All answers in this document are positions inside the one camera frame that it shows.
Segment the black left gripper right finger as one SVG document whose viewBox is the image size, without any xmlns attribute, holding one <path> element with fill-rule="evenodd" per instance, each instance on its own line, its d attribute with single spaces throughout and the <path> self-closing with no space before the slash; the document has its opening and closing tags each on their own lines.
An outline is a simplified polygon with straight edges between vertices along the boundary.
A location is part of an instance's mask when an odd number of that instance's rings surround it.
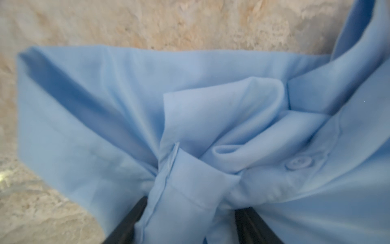
<svg viewBox="0 0 390 244">
<path fill-rule="evenodd" d="M 235 211 L 240 244 L 283 244 L 254 208 Z"/>
</svg>

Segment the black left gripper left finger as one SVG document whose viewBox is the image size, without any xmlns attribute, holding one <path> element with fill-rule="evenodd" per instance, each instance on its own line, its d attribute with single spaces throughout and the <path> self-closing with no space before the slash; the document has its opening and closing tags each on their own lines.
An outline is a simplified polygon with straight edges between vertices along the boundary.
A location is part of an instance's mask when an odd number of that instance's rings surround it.
<svg viewBox="0 0 390 244">
<path fill-rule="evenodd" d="M 134 244 L 135 224 L 141 219 L 148 197 L 142 197 L 102 244 Z"/>
</svg>

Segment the light blue shirt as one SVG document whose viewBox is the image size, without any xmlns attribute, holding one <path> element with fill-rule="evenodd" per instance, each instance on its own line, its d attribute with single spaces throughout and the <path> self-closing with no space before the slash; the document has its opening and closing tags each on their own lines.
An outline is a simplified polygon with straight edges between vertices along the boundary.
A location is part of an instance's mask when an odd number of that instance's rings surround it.
<svg viewBox="0 0 390 244">
<path fill-rule="evenodd" d="M 390 241 L 390 12 L 356 1 L 331 55 L 110 46 L 17 57 L 18 153 L 111 234 L 236 244 Z"/>
</svg>

